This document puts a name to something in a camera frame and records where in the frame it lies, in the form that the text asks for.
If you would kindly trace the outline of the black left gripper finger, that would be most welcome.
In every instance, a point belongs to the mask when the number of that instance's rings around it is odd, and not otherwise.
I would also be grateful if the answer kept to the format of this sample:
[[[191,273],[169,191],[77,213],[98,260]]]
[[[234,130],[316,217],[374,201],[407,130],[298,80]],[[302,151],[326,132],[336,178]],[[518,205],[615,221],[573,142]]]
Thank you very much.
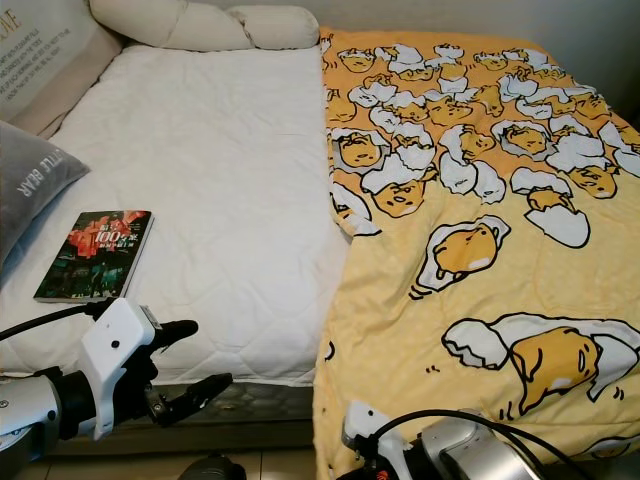
[[[173,323],[163,323],[156,329],[152,347],[169,347],[178,340],[192,337],[198,332],[198,324],[193,320],[179,320]]]
[[[232,375],[212,375],[188,385],[177,397],[157,396],[157,425],[161,428],[178,424],[204,410],[207,404],[233,384]]]

